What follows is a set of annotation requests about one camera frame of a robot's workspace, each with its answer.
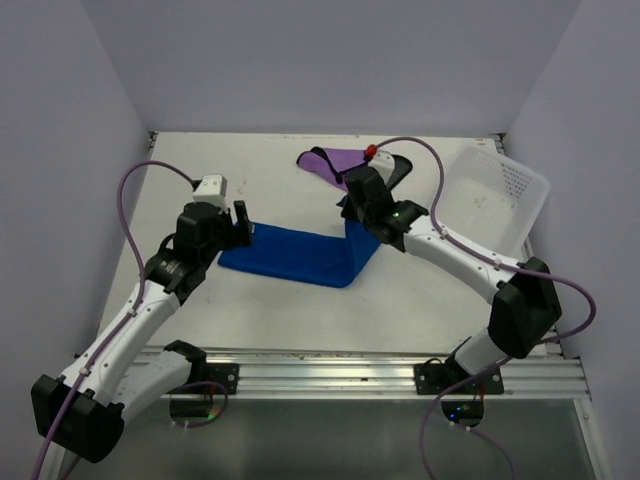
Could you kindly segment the purple towel black trim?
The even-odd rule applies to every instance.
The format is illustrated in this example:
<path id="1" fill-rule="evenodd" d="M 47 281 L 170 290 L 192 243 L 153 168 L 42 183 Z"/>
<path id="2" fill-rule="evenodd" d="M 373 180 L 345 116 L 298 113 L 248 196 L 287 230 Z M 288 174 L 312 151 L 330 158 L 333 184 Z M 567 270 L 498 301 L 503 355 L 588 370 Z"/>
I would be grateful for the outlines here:
<path id="1" fill-rule="evenodd" d="M 316 146 L 302 152 L 296 160 L 296 165 L 346 191 L 345 177 L 347 174 L 359 167 L 368 166 L 364 160 L 364 150 Z M 389 189 L 393 189 L 413 170 L 413 164 L 410 160 L 401 155 L 392 155 L 395 159 L 395 170 L 390 180 L 385 181 Z"/>

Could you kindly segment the blue towel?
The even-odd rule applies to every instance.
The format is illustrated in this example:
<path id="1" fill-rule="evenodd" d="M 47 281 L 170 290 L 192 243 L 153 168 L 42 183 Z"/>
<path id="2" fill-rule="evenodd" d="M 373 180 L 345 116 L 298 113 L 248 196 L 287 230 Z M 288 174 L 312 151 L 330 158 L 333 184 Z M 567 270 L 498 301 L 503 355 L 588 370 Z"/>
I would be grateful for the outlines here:
<path id="1" fill-rule="evenodd" d="M 358 222 L 343 222 L 341 237 L 257 223 L 253 243 L 223 252 L 218 265 L 271 278 L 346 288 L 362 273 L 381 242 Z"/>

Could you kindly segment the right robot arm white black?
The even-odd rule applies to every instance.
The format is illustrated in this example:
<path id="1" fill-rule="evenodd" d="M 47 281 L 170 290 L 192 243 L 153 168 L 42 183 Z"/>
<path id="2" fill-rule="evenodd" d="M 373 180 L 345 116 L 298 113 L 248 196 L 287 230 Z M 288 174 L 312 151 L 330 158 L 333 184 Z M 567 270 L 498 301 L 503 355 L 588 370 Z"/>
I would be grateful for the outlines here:
<path id="1" fill-rule="evenodd" d="M 443 390 L 468 392 L 481 380 L 481 371 L 506 357 L 523 359 L 561 317 L 553 282 L 538 258 L 505 271 L 498 257 L 482 262 L 449 242 L 431 223 L 428 210 L 413 201 L 396 201 L 381 175 L 359 167 L 345 179 L 353 213 L 377 240 L 402 253 L 426 260 L 466 284 L 490 305 L 488 326 L 465 340 L 440 365 L 423 367 L 423 375 Z"/>

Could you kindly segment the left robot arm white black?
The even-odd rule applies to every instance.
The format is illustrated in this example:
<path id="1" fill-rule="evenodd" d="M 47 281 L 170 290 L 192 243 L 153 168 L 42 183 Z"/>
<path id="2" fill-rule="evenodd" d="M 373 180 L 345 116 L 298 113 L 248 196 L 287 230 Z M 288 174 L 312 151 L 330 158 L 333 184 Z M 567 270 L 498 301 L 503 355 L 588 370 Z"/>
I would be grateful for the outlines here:
<path id="1" fill-rule="evenodd" d="M 231 209 L 191 202 L 176 230 L 145 264 L 126 304 L 90 347 L 60 375 L 41 376 L 31 388 L 38 433 L 80 458 L 98 463 L 126 422 L 157 397 L 181 388 L 193 393 L 208 379 L 202 350 L 171 343 L 135 384 L 125 374 L 150 337 L 202 284 L 219 253 L 252 243 L 246 205 Z"/>

